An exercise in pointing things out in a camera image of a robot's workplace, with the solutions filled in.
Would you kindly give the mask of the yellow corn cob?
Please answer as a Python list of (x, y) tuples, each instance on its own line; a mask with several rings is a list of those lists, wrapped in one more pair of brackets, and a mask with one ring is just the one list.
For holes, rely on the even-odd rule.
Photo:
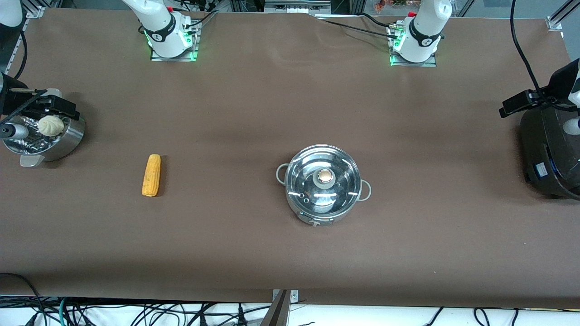
[(151, 154), (147, 159), (141, 194), (145, 197), (155, 197), (158, 194), (161, 179), (161, 156)]

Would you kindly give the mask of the steel steamer pot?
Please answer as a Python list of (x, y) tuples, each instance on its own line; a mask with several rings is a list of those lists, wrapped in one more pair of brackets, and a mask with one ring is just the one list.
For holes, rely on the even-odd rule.
[[(45, 89), (48, 95), (62, 97), (60, 90), (56, 88)], [(23, 115), (18, 115), (9, 120), (8, 124), (21, 124), (29, 130), (29, 136), (25, 139), (0, 139), (5, 147), (20, 155), (20, 165), (25, 168), (35, 168), (43, 162), (56, 161), (72, 153), (80, 144), (85, 132), (85, 120), (71, 120), (68, 117), (58, 115), (64, 122), (64, 131), (55, 137), (43, 136), (38, 132), (37, 122), (47, 116), (43, 108), (43, 99), (38, 99), (31, 110)]]

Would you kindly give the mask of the white steamed bun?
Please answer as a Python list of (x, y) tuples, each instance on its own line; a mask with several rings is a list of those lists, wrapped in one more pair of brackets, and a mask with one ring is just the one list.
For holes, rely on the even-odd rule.
[(37, 129), (41, 135), (52, 138), (64, 131), (65, 124), (58, 116), (47, 115), (38, 120)]

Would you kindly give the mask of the black rice cooker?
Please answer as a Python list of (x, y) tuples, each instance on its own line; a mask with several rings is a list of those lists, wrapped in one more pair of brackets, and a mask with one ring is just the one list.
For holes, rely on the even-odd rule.
[(580, 201), (580, 135), (563, 131), (578, 112), (553, 108), (526, 111), (520, 136), (526, 181), (544, 196)]

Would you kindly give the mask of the brown table cover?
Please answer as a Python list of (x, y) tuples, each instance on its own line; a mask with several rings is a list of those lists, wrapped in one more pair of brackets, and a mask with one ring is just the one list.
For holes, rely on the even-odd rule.
[(0, 272), (50, 296), (580, 307), (580, 203), (526, 184), (498, 113), (531, 84), (509, 20), (449, 20), (431, 68), (303, 13), (219, 13), (195, 62), (152, 62), (138, 26), (30, 21), (21, 80), (87, 128), (37, 168), (0, 148)]

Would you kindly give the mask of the grey metal box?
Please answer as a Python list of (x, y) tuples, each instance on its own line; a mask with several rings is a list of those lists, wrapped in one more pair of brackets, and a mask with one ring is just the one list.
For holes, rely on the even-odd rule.
[(265, 13), (331, 14), (331, 0), (265, 0)]

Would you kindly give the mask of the dark wedge beam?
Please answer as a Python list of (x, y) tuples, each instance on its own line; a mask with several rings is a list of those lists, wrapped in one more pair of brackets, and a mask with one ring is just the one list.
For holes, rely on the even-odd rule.
[(279, 290), (260, 326), (288, 326), (291, 299), (291, 290)]

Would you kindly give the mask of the aluminium frame rail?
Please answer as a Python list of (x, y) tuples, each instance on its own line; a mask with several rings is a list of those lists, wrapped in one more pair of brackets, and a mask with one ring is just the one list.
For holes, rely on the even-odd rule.
[(561, 30), (561, 24), (571, 14), (580, 9), (580, 0), (565, 0), (564, 4), (560, 6), (551, 16), (546, 18), (546, 24), (549, 30)]
[(7, 27), (7, 35), (5, 40), (6, 49), (12, 48), (15, 52), (21, 43), (21, 32), (27, 29), (27, 25), (31, 19), (39, 19), (43, 16), (45, 11), (44, 0), (19, 0), (20, 18), (19, 24)]

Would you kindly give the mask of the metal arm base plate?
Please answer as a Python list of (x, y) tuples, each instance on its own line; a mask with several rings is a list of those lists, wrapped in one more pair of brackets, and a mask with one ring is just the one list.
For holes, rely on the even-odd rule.
[(154, 43), (148, 39), (151, 61), (194, 62), (198, 57), (201, 27), (179, 28), (165, 43)]
[(408, 67), (435, 67), (435, 52), (441, 37), (434, 42), (427, 39), (428, 46), (422, 46), (414, 37), (406, 33), (406, 27), (401, 24), (390, 24), (386, 28), (389, 40), (390, 65)]

